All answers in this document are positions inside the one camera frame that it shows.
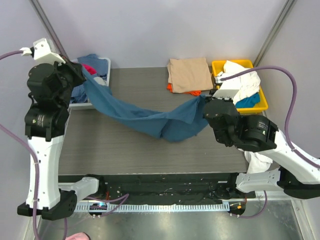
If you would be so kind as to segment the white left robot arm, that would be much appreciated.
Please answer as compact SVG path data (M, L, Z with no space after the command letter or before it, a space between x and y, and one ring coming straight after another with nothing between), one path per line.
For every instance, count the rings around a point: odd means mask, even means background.
M25 135L30 154L29 192L17 207L20 216L41 216L55 221L70 217L79 201L87 197L102 199L107 192L104 178L87 174L79 181L59 187L59 160L70 116L70 99L75 87L85 82L83 66L41 63L28 73L31 105L27 111Z

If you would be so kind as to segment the dark blue t-shirt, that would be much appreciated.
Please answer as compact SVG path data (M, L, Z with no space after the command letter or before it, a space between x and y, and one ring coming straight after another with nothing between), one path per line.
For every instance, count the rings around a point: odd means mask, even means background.
M172 111L153 111L117 99L108 86L98 84L85 68L82 73L86 78L85 93L94 108L138 132L168 142L181 142L196 136L208 125L203 117L206 103L203 94Z

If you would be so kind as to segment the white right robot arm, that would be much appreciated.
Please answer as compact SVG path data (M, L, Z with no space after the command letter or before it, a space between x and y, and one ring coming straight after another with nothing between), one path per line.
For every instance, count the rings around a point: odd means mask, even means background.
M268 118L241 115L231 100L209 96L205 98L203 116L218 143L259 153L279 165L261 173L237 173L225 186L230 197L253 191L282 191L302 200L319 197L320 160L291 143Z

